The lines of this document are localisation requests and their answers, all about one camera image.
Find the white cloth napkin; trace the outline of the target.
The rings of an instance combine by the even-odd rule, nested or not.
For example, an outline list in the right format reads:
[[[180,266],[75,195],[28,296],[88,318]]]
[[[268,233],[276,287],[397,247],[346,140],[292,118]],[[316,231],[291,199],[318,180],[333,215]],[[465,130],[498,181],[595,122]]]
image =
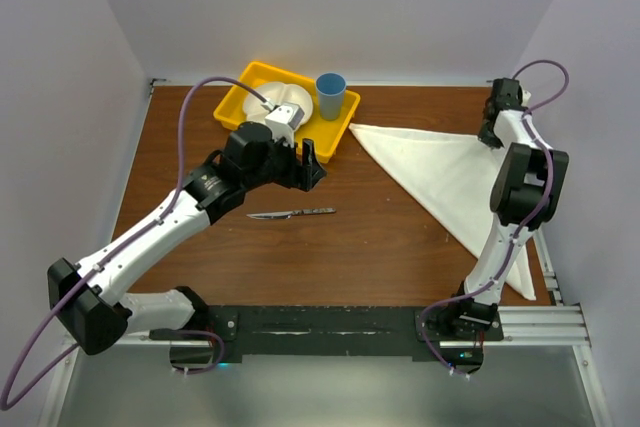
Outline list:
[[[490,194],[505,152],[474,135],[351,124],[369,156],[464,248],[479,257],[493,212]]]

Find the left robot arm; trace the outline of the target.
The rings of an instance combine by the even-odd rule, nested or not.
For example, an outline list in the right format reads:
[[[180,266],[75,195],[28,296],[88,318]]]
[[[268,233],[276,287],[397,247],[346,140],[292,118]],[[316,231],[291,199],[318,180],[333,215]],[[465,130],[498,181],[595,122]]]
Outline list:
[[[185,339],[206,330],[206,302],[188,287],[132,294],[130,287],[174,248],[241,206],[267,184],[304,192],[327,175],[314,143],[275,137],[265,125],[245,122],[147,217],[101,251],[47,271],[54,313],[79,347],[96,355],[129,333],[166,329]]]

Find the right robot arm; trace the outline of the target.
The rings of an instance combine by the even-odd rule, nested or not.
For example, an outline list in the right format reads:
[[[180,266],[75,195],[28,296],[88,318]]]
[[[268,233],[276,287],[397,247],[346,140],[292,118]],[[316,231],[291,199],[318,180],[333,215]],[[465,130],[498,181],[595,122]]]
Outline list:
[[[515,78],[493,81],[478,137],[488,147],[505,150],[489,198],[493,221],[456,295],[424,321],[440,339],[476,340],[501,330],[498,305],[507,274],[533,234],[553,218],[569,167],[569,155],[552,148],[536,130]]]

